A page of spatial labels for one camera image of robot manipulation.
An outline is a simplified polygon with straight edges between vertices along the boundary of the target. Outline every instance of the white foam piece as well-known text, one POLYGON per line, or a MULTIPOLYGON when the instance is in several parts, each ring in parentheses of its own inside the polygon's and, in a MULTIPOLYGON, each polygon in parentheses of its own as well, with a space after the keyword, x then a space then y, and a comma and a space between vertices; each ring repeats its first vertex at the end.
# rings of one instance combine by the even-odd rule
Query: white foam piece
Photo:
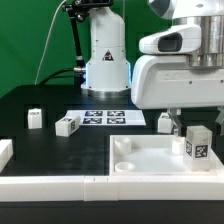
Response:
POLYGON ((83 176, 1 177, 0 201, 83 201, 83 176))
POLYGON ((12 140, 0 140, 0 172, 13 155, 12 140))

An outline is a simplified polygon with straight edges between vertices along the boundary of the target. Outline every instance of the black cable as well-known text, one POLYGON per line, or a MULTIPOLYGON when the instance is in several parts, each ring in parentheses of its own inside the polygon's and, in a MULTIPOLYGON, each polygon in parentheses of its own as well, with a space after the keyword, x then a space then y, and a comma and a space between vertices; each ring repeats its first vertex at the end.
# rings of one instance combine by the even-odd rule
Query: black cable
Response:
POLYGON ((65 72, 74 72, 74 69, 73 68, 66 68, 66 69, 62 69, 62 70, 59 70, 57 72, 54 72, 52 75, 48 76, 46 79, 42 80, 39 85, 40 86, 43 86, 45 85, 45 83, 47 83, 50 79, 52 78, 57 78, 57 75, 60 75, 62 73, 65 73, 65 72))

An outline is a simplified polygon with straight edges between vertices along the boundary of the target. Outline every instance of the white tray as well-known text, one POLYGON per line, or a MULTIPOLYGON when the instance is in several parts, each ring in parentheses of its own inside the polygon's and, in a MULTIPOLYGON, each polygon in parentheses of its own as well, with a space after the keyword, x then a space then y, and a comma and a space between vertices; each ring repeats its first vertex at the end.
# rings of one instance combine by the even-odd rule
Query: white tray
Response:
POLYGON ((223 165, 211 150, 210 170, 192 172, 183 163, 183 155, 172 152, 172 135, 148 135, 148 136, 111 136, 110 139, 110 175, 218 175, 223 171, 223 165), (127 155, 115 153, 114 141, 116 138, 129 138, 132 149, 127 155), (116 164, 133 164, 133 170, 117 172, 116 164))

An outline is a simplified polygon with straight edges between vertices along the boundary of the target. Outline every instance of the black panel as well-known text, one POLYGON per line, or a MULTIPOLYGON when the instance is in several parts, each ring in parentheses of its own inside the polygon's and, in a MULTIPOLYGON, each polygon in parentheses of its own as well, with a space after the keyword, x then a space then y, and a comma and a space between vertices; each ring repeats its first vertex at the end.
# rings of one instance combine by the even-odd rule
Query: black panel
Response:
POLYGON ((183 38, 179 33, 172 33, 159 39, 158 49, 160 52, 178 52, 182 42, 183 38))

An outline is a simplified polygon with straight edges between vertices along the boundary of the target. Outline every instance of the cable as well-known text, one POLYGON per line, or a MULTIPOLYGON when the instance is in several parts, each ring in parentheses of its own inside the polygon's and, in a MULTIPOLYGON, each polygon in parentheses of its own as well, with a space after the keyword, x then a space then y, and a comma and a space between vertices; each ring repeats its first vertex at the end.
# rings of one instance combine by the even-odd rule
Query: cable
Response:
POLYGON ((73 68, 67 68, 67 69, 62 69, 62 70, 59 70, 57 72, 54 72, 52 75, 50 75, 49 77, 47 77, 46 79, 42 80, 40 82, 40 86, 43 86, 45 83, 47 83, 50 79, 54 79, 54 78, 62 78, 62 77, 66 77, 66 76, 57 76, 59 74, 62 74, 62 73, 65 73, 65 72, 74 72, 74 69, 73 68))
POLYGON ((66 1, 67 0, 63 0, 60 3, 60 5, 58 6, 58 8, 56 9, 55 13, 54 13, 54 17, 52 19, 51 26, 50 26, 50 29, 49 29, 49 32, 48 32, 48 35, 47 35, 47 40, 46 40, 46 43, 45 43, 44 51, 43 51, 43 54, 42 54, 42 57, 41 57, 41 60, 40 60, 40 64, 39 64, 39 67, 38 67, 38 70, 37 70, 37 75, 36 75, 36 79, 35 79, 35 85, 37 85, 37 81, 38 81, 38 78, 39 78, 39 75, 40 75, 40 70, 41 70, 41 67, 42 67, 42 64, 43 64, 43 61, 44 61, 44 57, 45 57, 47 48, 48 48, 48 44, 49 44, 49 40, 50 40, 50 37, 51 37, 52 29, 53 29, 53 26, 54 26, 54 23, 55 23, 56 16, 57 16, 58 11, 60 10, 61 6, 66 1))

